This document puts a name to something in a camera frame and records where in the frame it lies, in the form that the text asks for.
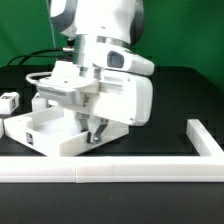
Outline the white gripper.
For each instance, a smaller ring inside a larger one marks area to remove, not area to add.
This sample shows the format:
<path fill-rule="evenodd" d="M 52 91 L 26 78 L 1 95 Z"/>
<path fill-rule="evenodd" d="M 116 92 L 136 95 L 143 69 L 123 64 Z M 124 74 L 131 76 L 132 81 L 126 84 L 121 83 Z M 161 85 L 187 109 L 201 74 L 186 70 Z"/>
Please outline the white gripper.
<path fill-rule="evenodd" d="M 153 86 L 149 76 L 155 65 L 129 49 L 97 43 L 93 62 L 101 68 L 99 92 L 90 100 L 90 113 L 102 117 L 90 121 L 89 116 L 77 112 L 82 132 L 88 130 L 87 142 L 101 142 L 101 135 L 113 120 L 131 126 L 142 126 L 150 117 Z"/>

